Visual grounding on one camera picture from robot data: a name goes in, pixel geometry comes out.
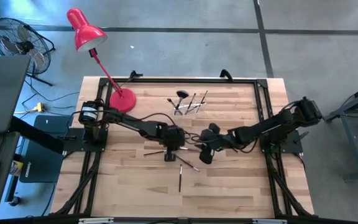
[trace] wooden tabletop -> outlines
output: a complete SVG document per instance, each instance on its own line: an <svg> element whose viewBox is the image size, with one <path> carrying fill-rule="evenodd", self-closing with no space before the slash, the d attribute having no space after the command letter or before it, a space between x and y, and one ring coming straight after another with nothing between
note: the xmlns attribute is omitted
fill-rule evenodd
<svg viewBox="0 0 358 224"><path fill-rule="evenodd" d="M77 110L84 101L95 99L99 78L84 77ZM281 78L267 80L273 112L278 113L288 103L284 81ZM229 128L259 122L254 87L249 84L128 83L125 87L133 90L137 97L137 104L129 115L141 118L152 113L166 113L191 133L200 133L210 123L216 123L221 132L226 133ZM166 98L176 99L177 90L186 90L191 96L196 93L198 98L208 90L206 111L191 116L172 116L172 106ZM170 123L164 116L153 116L148 120ZM82 127L77 116L73 127ZM92 216L273 217L266 162L259 144L250 154L230 149L217 152L210 165L202 163L197 152L177 152L200 172L179 160L164 162L163 154L144 157L146 153L162 149L157 142L147 141L135 131L110 125L108 145L99 167ZM61 208L78 186L83 158L84 153L76 152L63 161L51 212ZM283 163L288 187L304 208L313 213L301 162L292 154L284 154ZM179 193L180 164L183 164L183 176ZM87 192L85 189L82 208L86 204ZM277 192L284 211L282 192Z"/></svg>

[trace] black metal frame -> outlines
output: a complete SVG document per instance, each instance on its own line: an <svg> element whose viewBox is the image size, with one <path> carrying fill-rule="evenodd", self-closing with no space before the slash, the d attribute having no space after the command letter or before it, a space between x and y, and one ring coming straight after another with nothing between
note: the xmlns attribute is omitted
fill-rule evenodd
<svg viewBox="0 0 358 224"><path fill-rule="evenodd" d="M127 82L126 78L115 78L115 81L118 83L124 83ZM259 121L263 121L264 120L264 112L263 112L263 108L262 108L262 100L260 97L260 88L262 88L263 94L264 94L264 98L265 98L265 102L267 105L267 113L268 113L268 117L272 117L273 116L273 109L272 109L272 103L270 101L270 95L269 95L269 88L267 85L267 80L266 79L233 79L233 77L231 77L231 74L227 71L227 70L222 70L221 74L220 74L220 78L216 78L216 79L211 79L211 78L133 78L131 80L131 83L225 83L225 84L251 84L254 87L254 93L255 93L255 99L256 99L256 103L257 103L257 111L258 111L258 117L259 117ZM109 80L107 78L100 78L99 80L99 85L98 85L98 92L96 95L96 99L100 99L102 97L102 92L103 92L103 88L107 85L108 89L107 89L107 93L106 93L106 98L104 100L105 105L108 106L108 102L110 100L110 96L112 93L112 85L108 85L109 84ZM89 166L89 162L90 162L90 156L91 152L86 152L85 153L85 157L83 160L83 167L81 170L81 175L80 175L80 183L83 182L83 180L85 179L85 177L88 174L88 166ZM96 153L96 156L99 158L100 160L100 152ZM276 155L277 157L277 167L278 167L278 174L279 176L282 178L283 183L286 184L285 181L285 174L284 174L284 167L283 167L283 162L282 162L282 158L280 153L278 153ZM276 191L276 187L275 187L275 181L273 178L273 174L271 173L270 169L269 169L269 161L270 163L272 162L272 158L270 156L270 154L265 153L265 158L266 158L266 165L267 165L267 169L268 169L268 178L269 178L269 184L270 184L270 191L272 194L272 202L273 202L273 209L274 209L274 213L275 215L278 214L282 214L282 212L280 211L280 207L278 204L278 197L277 197L277 191ZM90 183L90 188L89 188L89 194L88 194L88 201L86 203L86 208L84 210L83 213L90 215L91 214L91 209L92 209L92 204L93 204L93 198L94 198L94 191L96 188L96 179L97 179L97 173L98 173L98 168L99 168L99 160L94 160L94 164L97 164L96 166L96 171L94 173L94 176L92 177L91 183ZM74 214L80 214L80 210L81 210L81 202L82 202L82 191L80 193L80 196L78 197L78 200L75 202L75 206L74 206ZM285 202L285 211L286 214L291 215L292 214L292 210L291 210L291 206L290 203L288 201L288 199L286 197L284 197L284 202ZM148 221L152 221L152 219L150 218L141 218L143 220L148 220ZM221 220L222 222L228 222L228 221L234 221L236 219L231 219L231 218L223 218L223 219L217 219L217 220ZM127 222L134 222L135 220L131 220L131 218L128 218Z"/></svg>

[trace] wire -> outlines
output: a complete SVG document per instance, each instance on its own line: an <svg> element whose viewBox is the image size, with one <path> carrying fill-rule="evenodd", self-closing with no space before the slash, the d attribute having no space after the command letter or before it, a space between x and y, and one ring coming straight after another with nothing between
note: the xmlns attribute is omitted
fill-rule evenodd
<svg viewBox="0 0 358 224"><path fill-rule="evenodd" d="M29 110L29 111L15 111L14 113L17 113L17 114L21 114L21 113L30 113L30 112L34 112L36 110Z"/></svg>
<svg viewBox="0 0 358 224"><path fill-rule="evenodd" d="M47 206L45 207L44 212L42 212L42 215L41 215L41 216L45 215L45 212L47 212L47 209L48 209L48 207L49 207L49 205L50 205L50 202L52 201L52 196L53 196L53 193L55 192L55 187L56 187L56 182L57 182L58 176L59 176L59 175L56 176L55 182L53 183L53 189L52 189L52 192L50 193Z"/></svg>
<svg viewBox="0 0 358 224"><path fill-rule="evenodd" d="M126 83L129 83L129 82L132 81L134 78L135 78L135 77L132 77L132 78L130 77L130 78L128 78L128 80L125 81L123 84L119 85L119 87L121 88L123 85L125 85Z"/></svg>
<svg viewBox="0 0 358 224"><path fill-rule="evenodd" d="M172 120L172 118L169 117L169 115L167 115L167 114L165 114L165 113L154 113L154 114L150 114L150 115L148 115L148 116L146 116L146 117L144 117L144 118L136 118L136 119L127 119L127 118L126 118L126 120L128 120L128 121L142 121L142 120L144 120L144 119L147 119L147 118L152 117L152 116L155 116L155 115L163 115L163 116L166 116L166 117L172 122L173 125L176 125L175 122Z"/></svg>
<svg viewBox="0 0 358 224"><path fill-rule="evenodd" d="M64 107L59 107L59 106L50 106L49 108L55 108L55 109L68 109L68 108L76 108L76 106L64 106Z"/></svg>
<svg viewBox="0 0 358 224"><path fill-rule="evenodd" d="M343 102L343 104L341 105L341 107L342 107L343 105L345 105L345 104L352 98L352 96L353 96L353 95L349 96L349 97L345 100L345 102Z"/></svg>
<svg viewBox="0 0 358 224"><path fill-rule="evenodd" d="M258 140L259 140L259 138L255 139L254 145L252 146L252 148L249 151L244 151L242 149L238 149L238 150L240 150L240 152L242 152L242 153L250 153L255 149L255 146L256 146L256 143L258 142Z"/></svg>
<svg viewBox="0 0 358 224"><path fill-rule="evenodd" d="M299 156L297 153L294 153L294 155L299 158L299 160L301 161L302 165L303 165L303 170L306 171L306 166L305 166L305 162L303 162L303 159L301 156Z"/></svg>
<svg viewBox="0 0 358 224"><path fill-rule="evenodd" d="M300 100L292 101L291 103L285 105L280 111L283 111L283 110L285 110L285 108L287 108L288 106L292 105L292 106L290 107L290 109L291 109L291 108L293 107L293 105L294 105L295 103L297 103L297 102L300 102Z"/></svg>
<svg viewBox="0 0 358 224"><path fill-rule="evenodd" d="M334 114L334 113L330 113L330 114L338 115L338 116L345 116L345 117L348 117L348 118L358 118L358 116L352 116L352 115L347 115L347 114Z"/></svg>
<svg viewBox="0 0 358 224"><path fill-rule="evenodd" d="M191 137L190 139L191 139L192 141L195 141L195 142L198 142L198 143L209 143L209 142L214 142L214 141L216 141L216 140L218 140L218 139L220 139L220 138L216 138L216 139L212 139L212 140L207 140L207 141L202 141L202 140L200 140L200 136L197 135L197 136Z"/></svg>
<svg viewBox="0 0 358 224"><path fill-rule="evenodd" d="M23 116L21 116L19 119L24 118L24 116L27 115L27 114L29 114L29 113L30 113L30 112L27 112L27 113L23 114Z"/></svg>
<svg viewBox="0 0 358 224"><path fill-rule="evenodd" d="M0 143L0 150L1 150L1 148L2 148L2 145L3 145L4 142L5 142L5 137L6 137L6 134L4 134L3 137L2 137L2 141L1 141L1 143Z"/></svg>
<svg viewBox="0 0 358 224"><path fill-rule="evenodd" d="M42 94L40 94L40 93L32 86L32 79L31 79L31 78L30 78L30 80L31 80L31 84L30 84L27 80L24 80L24 81L26 82L26 84L28 84L28 85L31 87L31 90L33 90L33 92L35 92L34 94L41 96L44 100L49 101L49 102L57 101L57 100L60 100L60 99L62 99L62 98L64 98L64 97L67 97L67 96L71 96L71 95L79 94L79 93L80 93L80 92L69 93L69 94L66 94L66 95L64 95L64 96L61 96L61 97L59 97L59 98L50 100L50 99L44 97Z"/></svg>
<svg viewBox="0 0 358 224"><path fill-rule="evenodd" d="M27 111L27 107L25 106L24 103L26 103L27 101L31 100L31 99L32 99L33 97L35 97L35 96L37 96L36 93L34 93L34 95L30 96L28 99L26 99L25 101L22 102L22 106L23 106L24 110Z"/></svg>

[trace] fan grille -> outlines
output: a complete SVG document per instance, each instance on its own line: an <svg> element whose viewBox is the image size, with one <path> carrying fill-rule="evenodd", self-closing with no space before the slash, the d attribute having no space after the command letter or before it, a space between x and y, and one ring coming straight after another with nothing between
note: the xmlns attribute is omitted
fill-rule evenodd
<svg viewBox="0 0 358 224"><path fill-rule="evenodd" d="M26 23L18 21L17 19L10 18L1 18L0 19L0 40L2 37L8 38L8 40L14 44L22 43L23 41L17 33L17 28L19 26L29 27ZM41 74L45 72L50 65L50 52L47 44L39 35L37 35L33 28L29 27L27 29L31 37L29 41L34 46L34 50L40 52L44 56L45 63L42 66L35 67L35 74ZM11 51L5 49L0 41L0 55L20 55L21 53L12 53ZM32 73L33 67L35 65L34 59L31 57L28 73Z"/></svg>

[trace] concrete floor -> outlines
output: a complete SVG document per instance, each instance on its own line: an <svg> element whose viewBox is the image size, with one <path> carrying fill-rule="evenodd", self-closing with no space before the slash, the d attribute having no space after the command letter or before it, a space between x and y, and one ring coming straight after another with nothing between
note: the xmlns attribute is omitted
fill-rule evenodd
<svg viewBox="0 0 358 224"><path fill-rule="evenodd" d="M358 30L358 0L260 0L266 29ZM0 17L29 24L68 26L66 11L78 7L101 27L189 27L257 29L252 0L0 0ZM47 98L79 91L85 75L102 75L87 53L75 52L73 32L41 32L55 43L52 63L34 83ZM216 77L228 69L234 77L267 77L259 34L108 32L98 48L112 75L137 70L146 76ZM275 77L285 79L288 97L307 96L327 114L358 90L358 35L267 35ZM24 86L19 102L32 93ZM33 98L28 106L41 98ZM77 96L47 103L75 105ZM74 109L51 110L70 114ZM24 118L32 124L35 114ZM324 218L358 221L358 181L341 176L356 171L340 121L321 122L307 129L303 140L306 175L315 213ZM40 215L52 184L19 183L24 203L2 203L0 218Z"/></svg>

